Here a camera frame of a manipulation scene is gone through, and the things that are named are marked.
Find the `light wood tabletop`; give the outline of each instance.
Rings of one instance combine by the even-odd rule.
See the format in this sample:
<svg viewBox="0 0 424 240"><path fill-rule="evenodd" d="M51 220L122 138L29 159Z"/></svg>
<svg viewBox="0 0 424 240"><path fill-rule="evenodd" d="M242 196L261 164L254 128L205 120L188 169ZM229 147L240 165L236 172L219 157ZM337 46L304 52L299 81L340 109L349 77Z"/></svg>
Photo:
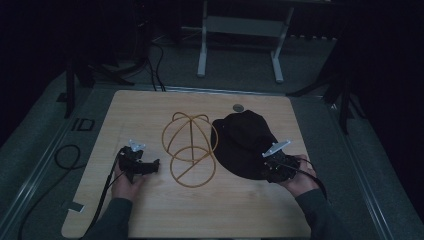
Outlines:
<svg viewBox="0 0 424 240"><path fill-rule="evenodd" d="M84 205L82 212L69 211L62 228L68 238L81 237L96 211L103 186L117 152L131 139L146 144L143 162L160 159L159 172L148 177L134 202L129 236L139 238L270 238L309 237L305 217L288 191L277 184L238 177L216 162L216 172L200 187L186 187L171 175L172 157L162 144L162 133L176 112L204 114L212 123L234 113L233 106L262 115L278 141L291 140L286 154L307 151L290 100L281 96L118 91L94 145L87 167L74 197ZM209 137L210 125L199 124ZM163 133L167 146L181 126L178 121ZM187 146L189 132L181 131L170 146L171 152ZM207 142L193 130L194 145ZM174 161L174 172L190 162ZM181 181L205 182L213 173L209 157L191 169ZM110 201L110 190L103 210Z"/></svg>

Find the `hand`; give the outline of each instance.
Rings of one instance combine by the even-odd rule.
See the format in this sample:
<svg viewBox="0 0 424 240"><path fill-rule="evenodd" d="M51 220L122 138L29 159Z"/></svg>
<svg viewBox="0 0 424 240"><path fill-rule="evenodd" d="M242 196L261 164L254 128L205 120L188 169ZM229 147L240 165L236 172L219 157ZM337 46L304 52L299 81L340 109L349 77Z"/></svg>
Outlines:
<svg viewBox="0 0 424 240"><path fill-rule="evenodd" d="M131 183L125 173L119 168L119 164L115 166L115 178L118 177L112 185L112 198L125 198L134 202L138 192L141 189L147 175L134 177L134 183Z"/></svg>
<svg viewBox="0 0 424 240"><path fill-rule="evenodd" d="M308 160L306 155L298 155L295 157ZM300 160L299 169L316 177L315 171L313 169L309 169L307 162L304 160ZM293 197L297 197L305 192L319 188L318 184L316 184L312 178L299 172L293 179L289 179L278 184L285 187L293 195Z"/></svg>

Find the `person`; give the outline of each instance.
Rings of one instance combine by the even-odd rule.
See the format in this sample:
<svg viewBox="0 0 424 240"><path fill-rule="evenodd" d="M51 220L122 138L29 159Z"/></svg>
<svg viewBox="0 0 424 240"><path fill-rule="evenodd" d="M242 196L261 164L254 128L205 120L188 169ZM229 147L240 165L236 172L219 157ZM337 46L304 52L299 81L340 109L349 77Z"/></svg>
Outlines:
<svg viewBox="0 0 424 240"><path fill-rule="evenodd" d="M316 172L308 168L307 157L298 155L299 169L316 177ZM115 176L120 176L122 171L115 167ZM112 185L112 200L102 218L86 233L83 240L128 239L128 221L132 204L142 188L146 175L135 179L134 183L126 177L118 177ZM344 223L325 199L319 186L310 177L298 173L293 179L278 183L287 189L295 198L306 221L311 228L310 239L352 239Z"/></svg>

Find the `black device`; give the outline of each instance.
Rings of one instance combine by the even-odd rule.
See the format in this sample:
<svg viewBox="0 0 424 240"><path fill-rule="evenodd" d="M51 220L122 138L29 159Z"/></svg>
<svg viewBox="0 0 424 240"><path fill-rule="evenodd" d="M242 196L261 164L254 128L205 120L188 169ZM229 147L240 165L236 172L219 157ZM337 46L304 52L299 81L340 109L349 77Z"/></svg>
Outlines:
<svg viewBox="0 0 424 240"><path fill-rule="evenodd" d="M293 179L300 167L300 159L286 155L282 150L265 157L268 168L262 170L262 175L270 183L280 183Z"/></svg>
<svg viewBox="0 0 424 240"><path fill-rule="evenodd" d="M145 175L159 171L160 160L156 159L152 163L144 163L141 161L143 153L143 150L133 151L131 147L125 146L116 155L119 168L125 172L131 182L134 175Z"/></svg>

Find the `forearm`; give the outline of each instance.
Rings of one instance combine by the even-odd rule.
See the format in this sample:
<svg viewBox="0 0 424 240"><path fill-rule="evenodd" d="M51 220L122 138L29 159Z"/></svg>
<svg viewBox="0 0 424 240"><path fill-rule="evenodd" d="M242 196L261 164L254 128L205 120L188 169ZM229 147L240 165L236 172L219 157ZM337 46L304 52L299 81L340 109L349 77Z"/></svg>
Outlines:
<svg viewBox="0 0 424 240"><path fill-rule="evenodd" d="M352 239L320 189L308 191L296 197L296 201L311 227L311 239Z"/></svg>
<svg viewBox="0 0 424 240"><path fill-rule="evenodd" d="M101 219L87 232L83 239L128 239L128 221L131 210L131 201L123 198L112 199Z"/></svg>

